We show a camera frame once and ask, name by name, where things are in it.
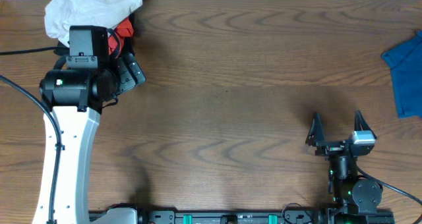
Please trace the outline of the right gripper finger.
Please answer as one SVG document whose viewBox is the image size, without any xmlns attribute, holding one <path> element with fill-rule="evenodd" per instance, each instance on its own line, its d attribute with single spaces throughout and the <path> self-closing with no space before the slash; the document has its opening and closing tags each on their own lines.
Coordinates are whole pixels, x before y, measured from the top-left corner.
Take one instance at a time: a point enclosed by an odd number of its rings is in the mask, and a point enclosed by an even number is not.
<svg viewBox="0 0 422 224">
<path fill-rule="evenodd" d="M 324 142 L 324 132 L 323 132 L 320 114 L 314 113 L 311 127 L 309 129 L 305 143 L 308 146 L 316 147 L 320 143 L 323 143 L 323 142 Z"/>
<path fill-rule="evenodd" d="M 370 128 L 370 126 L 367 124 L 366 120 L 362 116 L 362 113 L 360 110 L 355 111 L 354 116 L 354 131 L 370 131 L 375 139 L 377 139 L 376 134 L 373 132 L 373 130 Z"/>
</svg>

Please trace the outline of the beige t-shirt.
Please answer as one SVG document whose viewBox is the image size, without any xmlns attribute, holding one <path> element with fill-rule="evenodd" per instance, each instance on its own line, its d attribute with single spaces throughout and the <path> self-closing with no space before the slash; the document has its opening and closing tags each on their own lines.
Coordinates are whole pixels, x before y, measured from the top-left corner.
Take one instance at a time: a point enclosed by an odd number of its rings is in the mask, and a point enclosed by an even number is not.
<svg viewBox="0 0 422 224">
<path fill-rule="evenodd" d="M 45 8 L 45 32 L 69 46 L 71 26 L 115 28 L 141 6 L 142 0 L 51 0 Z"/>
</svg>

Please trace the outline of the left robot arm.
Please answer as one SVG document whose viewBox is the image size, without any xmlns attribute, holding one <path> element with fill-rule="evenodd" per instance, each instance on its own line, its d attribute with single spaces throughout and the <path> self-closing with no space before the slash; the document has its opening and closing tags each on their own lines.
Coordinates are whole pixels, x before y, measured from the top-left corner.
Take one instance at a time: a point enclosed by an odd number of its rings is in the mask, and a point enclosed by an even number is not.
<svg viewBox="0 0 422 224">
<path fill-rule="evenodd" d="M 90 222 L 90 163 L 102 110 L 145 80 L 132 53 L 105 63 L 94 55 L 65 57 L 46 74 L 40 82 L 45 156 L 34 223 Z"/>
</svg>

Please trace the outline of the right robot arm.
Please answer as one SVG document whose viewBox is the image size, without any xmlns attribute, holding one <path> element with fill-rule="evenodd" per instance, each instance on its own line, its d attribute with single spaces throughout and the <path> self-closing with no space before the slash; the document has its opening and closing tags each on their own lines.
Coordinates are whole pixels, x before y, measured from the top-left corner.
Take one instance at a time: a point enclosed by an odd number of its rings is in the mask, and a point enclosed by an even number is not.
<svg viewBox="0 0 422 224">
<path fill-rule="evenodd" d="M 328 193 L 334 205 L 319 214 L 320 223 L 368 223 L 377 214 L 382 198 L 381 185 L 370 181 L 357 170 L 357 158 L 369 154 L 377 136 L 355 112 L 354 130 L 345 140 L 327 141 L 319 113 L 313 115 L 305 143 L 315 147 L 315 155 L 329 162 Z"/>
</svg>

